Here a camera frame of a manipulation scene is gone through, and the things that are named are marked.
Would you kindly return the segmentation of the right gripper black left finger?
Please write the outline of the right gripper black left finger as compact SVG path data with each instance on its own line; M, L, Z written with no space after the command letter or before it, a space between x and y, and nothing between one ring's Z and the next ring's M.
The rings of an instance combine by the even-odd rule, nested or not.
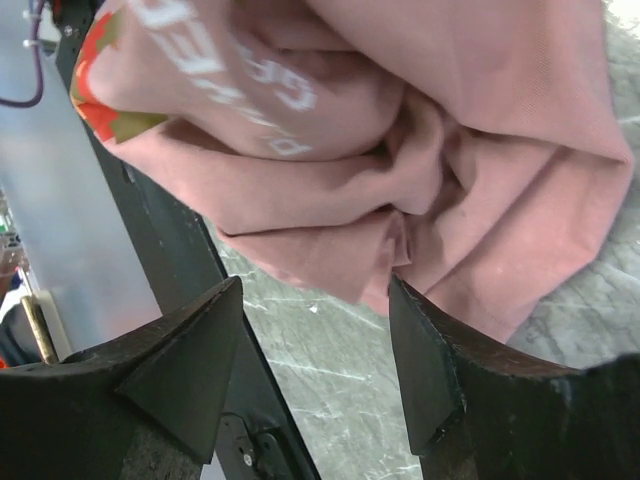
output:
M242 326L229 278L57 364L1 373L5 479L195 479L214 454Z

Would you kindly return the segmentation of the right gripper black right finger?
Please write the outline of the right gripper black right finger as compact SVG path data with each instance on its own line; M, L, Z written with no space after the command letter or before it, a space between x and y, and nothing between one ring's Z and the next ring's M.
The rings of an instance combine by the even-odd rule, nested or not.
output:
M574 369L502 344L410 285L389 321L411 452L426 479L635 479L639 357Z

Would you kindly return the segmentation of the pink printed t shirt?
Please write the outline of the pink printed t shirt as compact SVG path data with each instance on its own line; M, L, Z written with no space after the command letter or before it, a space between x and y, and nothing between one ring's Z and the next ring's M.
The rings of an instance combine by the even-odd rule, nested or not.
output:
M276 279L501 341L632 178L598 1L107 1L70 96Z

